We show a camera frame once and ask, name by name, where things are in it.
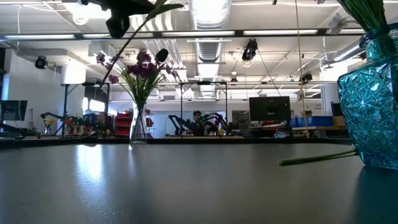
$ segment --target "air duct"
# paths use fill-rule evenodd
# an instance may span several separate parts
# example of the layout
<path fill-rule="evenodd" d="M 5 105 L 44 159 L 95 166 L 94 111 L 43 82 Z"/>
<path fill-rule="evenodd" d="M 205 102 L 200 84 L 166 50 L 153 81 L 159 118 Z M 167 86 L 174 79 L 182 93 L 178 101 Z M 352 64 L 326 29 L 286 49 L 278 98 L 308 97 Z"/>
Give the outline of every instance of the air duct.
<path fill-rule="evenodd" d="M 335 54 L 335 56 L 333 57 L 333 59 L 336 62 L 342 62 L 342 61 L 350 59 L 356 55 L 359 55 L 364 51 L 365 50 L 359 46 L 359 40 L 357 40 L 356 42 L 350 44 L 348 47 L 337 52 Z"/>
<path fill-rule="evenodd" d="M 231 10 L 231 0 L 190 0 L 190 15 L 195 30 L 223 30 L 227 28 L 229 12 Z M 196 43 L 195 50 L 197 62 L 205 64 L 197 65 L 198 76 L 201 78 L 213 78 L 217 76 L 223 44 L 215 43 Z M 201 86 L 203 96 L 212 96 L 211 91 L 215 86 Z"/>

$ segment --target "glass vase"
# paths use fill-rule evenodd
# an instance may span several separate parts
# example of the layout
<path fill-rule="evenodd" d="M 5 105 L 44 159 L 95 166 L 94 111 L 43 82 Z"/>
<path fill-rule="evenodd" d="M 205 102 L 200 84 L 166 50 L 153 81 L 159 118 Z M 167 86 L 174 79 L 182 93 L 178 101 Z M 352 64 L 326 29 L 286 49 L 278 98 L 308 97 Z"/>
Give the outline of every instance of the glass vase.
<path fill-rule="evenodd" d="M 398 169 L 398 24 L 367 33 L 368 61 L 338 79 L 340 106 L 351 139 L 369 166 Z"/>
<path fill-rule="evenodd" d="M 130 144 L 145 144 L 148 139 L 147 123 L 146 123 L 146 102 L 136 103 L 137 110 L 133 116 L 130 128 Z"/>

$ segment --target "blue glass vase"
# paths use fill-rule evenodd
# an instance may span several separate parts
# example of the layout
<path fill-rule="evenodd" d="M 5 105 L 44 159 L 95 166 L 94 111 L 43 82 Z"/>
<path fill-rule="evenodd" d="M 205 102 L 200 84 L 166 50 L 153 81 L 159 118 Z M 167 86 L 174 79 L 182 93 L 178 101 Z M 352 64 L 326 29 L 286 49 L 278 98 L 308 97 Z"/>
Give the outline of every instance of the blue glass vase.
<path fill-rule="evenodd" d="M 341 110 L 362 161 L 398 170 L 398 24 L 367 33 L 368 61 L 338 79 Z"/>

